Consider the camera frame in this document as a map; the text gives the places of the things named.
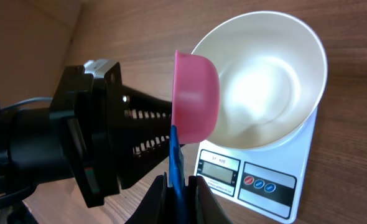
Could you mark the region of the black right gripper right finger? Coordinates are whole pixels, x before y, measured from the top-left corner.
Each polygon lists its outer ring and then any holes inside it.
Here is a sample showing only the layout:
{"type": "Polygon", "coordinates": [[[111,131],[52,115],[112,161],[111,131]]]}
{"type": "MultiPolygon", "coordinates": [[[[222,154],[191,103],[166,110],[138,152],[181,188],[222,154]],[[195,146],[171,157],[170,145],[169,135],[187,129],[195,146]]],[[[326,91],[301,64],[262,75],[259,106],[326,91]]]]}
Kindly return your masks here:
{"type": "Polygon", "coordinates": [[[202,176],[188,179],[189,223],[232,224],[202,176]]]}

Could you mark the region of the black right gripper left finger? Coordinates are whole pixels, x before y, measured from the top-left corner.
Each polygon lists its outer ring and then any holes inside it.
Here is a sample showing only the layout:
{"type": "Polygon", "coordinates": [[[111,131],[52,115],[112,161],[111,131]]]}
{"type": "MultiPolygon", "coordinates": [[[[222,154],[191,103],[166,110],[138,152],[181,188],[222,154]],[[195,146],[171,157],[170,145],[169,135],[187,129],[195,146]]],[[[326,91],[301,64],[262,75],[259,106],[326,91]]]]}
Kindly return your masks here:
{"type": "Polygon", "coordinates": [[[164,204],[167,191],[167,174],[158,175],[143,200],[126,224],[162,224],[164,223],[164,204]]]}

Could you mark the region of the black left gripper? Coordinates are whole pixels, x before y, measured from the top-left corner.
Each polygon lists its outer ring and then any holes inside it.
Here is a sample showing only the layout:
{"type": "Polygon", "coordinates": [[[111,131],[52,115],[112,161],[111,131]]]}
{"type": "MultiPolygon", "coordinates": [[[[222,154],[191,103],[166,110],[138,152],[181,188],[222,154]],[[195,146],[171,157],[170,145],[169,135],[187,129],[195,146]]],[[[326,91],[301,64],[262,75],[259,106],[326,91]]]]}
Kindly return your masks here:
{"type": "MultiPolygon", "coordinates": [[[[108,85],[120,75],[111,59],[65,67],[50,105],[49,119],[58,136],[86,206],[98,207],[119,193],[109,139],[108,85]]],[[[122,86],[123,106],[133,119],[170,119],[172,103],[122,86]]],[[[119,184],[129,189],[169,156],[170,136],[129,147],[119,157],[119,184]]]]}

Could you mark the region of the pink scoop blue handle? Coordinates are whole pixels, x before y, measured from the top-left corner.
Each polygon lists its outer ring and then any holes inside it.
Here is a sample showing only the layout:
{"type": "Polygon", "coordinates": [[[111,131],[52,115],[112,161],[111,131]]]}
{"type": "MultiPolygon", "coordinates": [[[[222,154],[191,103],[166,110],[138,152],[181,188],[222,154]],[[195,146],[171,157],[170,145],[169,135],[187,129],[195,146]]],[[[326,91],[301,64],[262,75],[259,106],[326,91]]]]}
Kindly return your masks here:
{"type": "Polygon", "coordinates": [[[169,185],[185,198],[183,144],[199,143],[213,132],[220,104],[214,64],[200,55],[175,52],[169,148],[169,185]]]}

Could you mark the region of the cream white bowl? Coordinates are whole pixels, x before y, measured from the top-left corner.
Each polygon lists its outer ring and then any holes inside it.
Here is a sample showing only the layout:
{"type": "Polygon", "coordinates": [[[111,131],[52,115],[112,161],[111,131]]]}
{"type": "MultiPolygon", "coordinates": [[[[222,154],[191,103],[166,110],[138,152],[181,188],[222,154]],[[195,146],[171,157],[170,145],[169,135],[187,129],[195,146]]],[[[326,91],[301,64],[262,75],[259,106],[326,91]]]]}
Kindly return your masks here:
{"type": "Polygon", "coordinates": [[[253,149],[292,134],[322,99],[328,77],[324,46],[304,21],[283,12],[231,18],[194,48],[220,81],[218,121],[208,140],[253,149]]]}

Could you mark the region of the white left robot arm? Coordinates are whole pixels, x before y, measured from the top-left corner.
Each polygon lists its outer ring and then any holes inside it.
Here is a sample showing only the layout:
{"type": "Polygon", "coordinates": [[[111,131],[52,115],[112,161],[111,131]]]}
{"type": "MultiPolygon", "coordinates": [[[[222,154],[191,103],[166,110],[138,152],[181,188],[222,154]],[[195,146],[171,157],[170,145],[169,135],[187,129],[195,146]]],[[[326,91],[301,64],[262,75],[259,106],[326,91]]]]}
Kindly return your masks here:
{"type": "Polygon", "coordinates": [[[0,107],[0,210],[37,186],[74,178],[88,207],[132,187],[169,155],[172,104],[67,66],[47,108],[0,107]]]}

